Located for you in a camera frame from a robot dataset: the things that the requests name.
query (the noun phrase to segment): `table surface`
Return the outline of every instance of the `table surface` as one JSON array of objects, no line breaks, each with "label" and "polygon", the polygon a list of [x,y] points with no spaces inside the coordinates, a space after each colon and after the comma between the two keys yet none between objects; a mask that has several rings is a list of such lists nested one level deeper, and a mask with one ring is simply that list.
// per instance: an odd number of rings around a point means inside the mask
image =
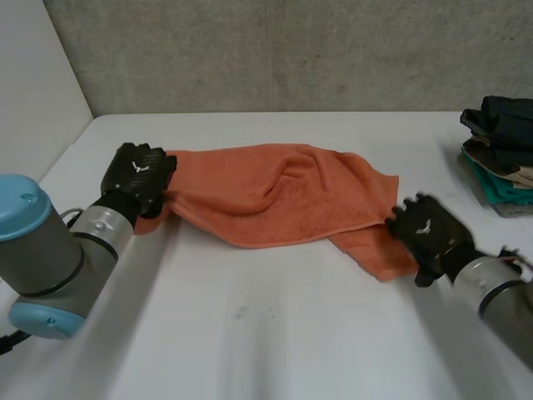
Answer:
[{"label": "table surface", "polygon": [[[204,150],[309,143],[433,193],[480,247],[533,256],[533,218],[484,204],[458,161],[457,112],[116,115],[94,120],[42,186],[87,206],[124,142]],[[2,332],[12,294],[2,294]],[[128,248],[74,339],[0,357],[6,399],[531,399],[533,379],[445,279],[380,283],[327,240],[245,250],[177,218]]]}]

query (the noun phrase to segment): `gray concrete wall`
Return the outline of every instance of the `gray concrete wall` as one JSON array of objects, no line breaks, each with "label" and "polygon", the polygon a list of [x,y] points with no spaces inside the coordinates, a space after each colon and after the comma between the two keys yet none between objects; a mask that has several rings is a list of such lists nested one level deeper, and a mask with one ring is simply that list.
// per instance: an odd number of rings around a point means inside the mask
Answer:
[{"label": "gray concrete wall", "polygon": [[531,0],[45,0],[95,114],[533,97]]}]

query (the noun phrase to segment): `towel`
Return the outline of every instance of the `towel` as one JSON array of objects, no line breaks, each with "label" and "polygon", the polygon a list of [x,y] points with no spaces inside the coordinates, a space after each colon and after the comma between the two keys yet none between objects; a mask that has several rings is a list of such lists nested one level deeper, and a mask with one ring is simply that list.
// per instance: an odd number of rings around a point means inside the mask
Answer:
[{"label": "towel", "polygon": [[502,218],[515,218],[533,215],[533,205],[531,204],[513,204],[512,202],[501,202],[500,204],[491,204],[494,211]]},{"label": "towel", "polygon": [[175,151],[177,170],[166,211],[139,220],[149,233],[172,211],[242,248],[329,238],[376,278],[418,266],[384,224],[396,204],[398,177],[362,157],[302,144],[265,144],[205,152]]}]

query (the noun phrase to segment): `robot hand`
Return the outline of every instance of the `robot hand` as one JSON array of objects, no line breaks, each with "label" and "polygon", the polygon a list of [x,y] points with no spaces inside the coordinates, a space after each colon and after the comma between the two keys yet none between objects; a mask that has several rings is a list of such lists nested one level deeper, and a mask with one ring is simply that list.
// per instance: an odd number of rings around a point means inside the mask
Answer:
[{"label": "robot hand", "polygon": [[160,147],[124,143],[103,177],[102,195],[125,193],[135,200],[141,216],[155,218],[162,210],[162,192],[168,187],[176,165],[176,156],[167,156]]},{"label": "robot hand", "polygon": [[392,209],[395,218],[388,218],[386,225],[391,235],[402,241],[420,264],[416,285],[427,287],[446,273],[443,257],[458,246],[474,248],[474,238],[431,196],[418,193],[416,201],[406,199],[404,204],[405,209]]}]

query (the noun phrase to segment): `black cloth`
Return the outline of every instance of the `black cloth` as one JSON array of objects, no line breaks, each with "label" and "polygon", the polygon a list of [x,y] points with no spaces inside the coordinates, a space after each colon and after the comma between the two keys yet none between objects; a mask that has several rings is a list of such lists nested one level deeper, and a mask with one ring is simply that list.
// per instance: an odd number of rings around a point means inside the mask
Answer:
[{"label": "black cloth", "polygon": [[533,151],[522,152],[520,150],[507,150],[505,148],[492,148],[494,157],[502,167],[521,165],[524,167],[533,167]]},{"label": "black cloth", "polygon": [[533,159],[533,99],[487,96],[480,111],[462,113],[461,123],[474,136],[490,141],[492,148],[519,151],[521,159]]}]

